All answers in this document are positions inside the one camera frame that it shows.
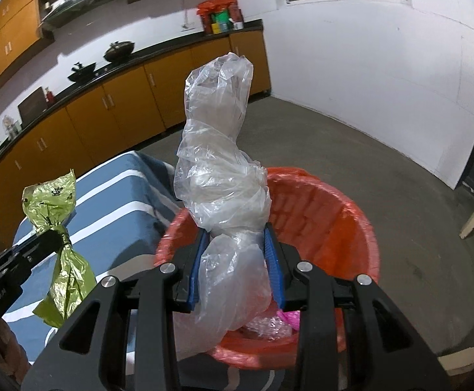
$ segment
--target crumpled plastic bag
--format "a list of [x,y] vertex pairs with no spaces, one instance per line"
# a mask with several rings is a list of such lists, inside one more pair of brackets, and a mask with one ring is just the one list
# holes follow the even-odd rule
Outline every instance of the crumpled plastic bag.
[[23,211],[34,225],[37,235],[54,229],[63,237],[49,292],[33,313],[50,326],[60,328],[95,287],[95,276],[89,263],[72,249],[63,222],[76,206],[76,177],[71,171],[52,181],[28,186],[22,195]]
[[174,189],[214,238],[201,257],[199,303],[191,314],[174,313],[178,360],[213,348],[271,301],[262,253],[271,208],[267,171],[235,144],[252,75],[245,57],[229,53],[186,80]]

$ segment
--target concrete floor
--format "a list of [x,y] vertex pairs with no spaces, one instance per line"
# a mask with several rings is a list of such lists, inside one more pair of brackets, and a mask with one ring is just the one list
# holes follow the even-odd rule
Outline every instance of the concrete floor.
[[[175,165],[181,133],[145,149]],[[352,198],[374,227],[380,286],[437,354],[474,345],[474,210],[412,160],[319,113],[273,97],[250,103],[239,148],[264,166],[296,166]]]

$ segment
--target kitchen counter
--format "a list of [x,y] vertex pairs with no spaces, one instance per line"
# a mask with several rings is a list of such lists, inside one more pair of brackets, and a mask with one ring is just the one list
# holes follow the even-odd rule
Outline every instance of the kitchen counter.
[[100,85],[105,80],[118,75],[119,73],[130,69],[131,67],[141,65],[144,62],[151,60],[152,58],[161,56],[171,51],[179,50],[181,48],[211,41],[214,39],[220,39],[227,37],[233,33],[239,32],[248,32],[248,31],[262,31],[262,19],[258,19],[251,22],[246,22],[244,24],[244,29],[237,31],[229,31],[220,34],[205,35],[204,32],[197,32],[193,34],[184,35],[178,38],[170,39],[162,43],[152,45],[147,48],[143,48],[139,51],[136,51],[130,55],[130,57],[123,63],[119,64],[108,64],[94,72],[94,77],[86,83],[74,83],[71,86],[67,87],[65,90],[61,91],[55,96],[56,103],[51,107],[45,110],[40,116],[38,116],[34,121],[30,122],[28,125],[22,125],[21,133],[12,141],[9,141],[6,146],[0,150],[0,160],[5,156],[11,149],[14,147],[15,143],[20,140],[25,134],[27,134],[33,127],[35,127],[40,121],[45,119],[50,114],[66,106],[75,98],[79,97],[85,91]]

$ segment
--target clear plastic bag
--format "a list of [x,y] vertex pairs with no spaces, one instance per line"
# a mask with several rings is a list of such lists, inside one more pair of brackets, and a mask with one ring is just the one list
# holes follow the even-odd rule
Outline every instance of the clear plastic bag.
[[262,246],[271,199],[267,171],[235,144],[253,65],[229,53],[186,80],[186,126],[174,189],[213,240],[201,258],[199,304],[174,313],[178,359],[207,351],[271,301]]

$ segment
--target green plastic bag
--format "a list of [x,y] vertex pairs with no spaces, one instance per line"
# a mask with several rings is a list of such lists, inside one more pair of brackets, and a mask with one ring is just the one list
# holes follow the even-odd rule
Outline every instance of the green plastic bag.
[[57,251],[49,292],[33,311],[47,325],[60,328],[95,287],[92,268],[72,249],[67,228],[63,225],[76,206],[74,172],[28,186],[23,190],[22,206],[37,235],[54,229],[63,237],[63,247]]

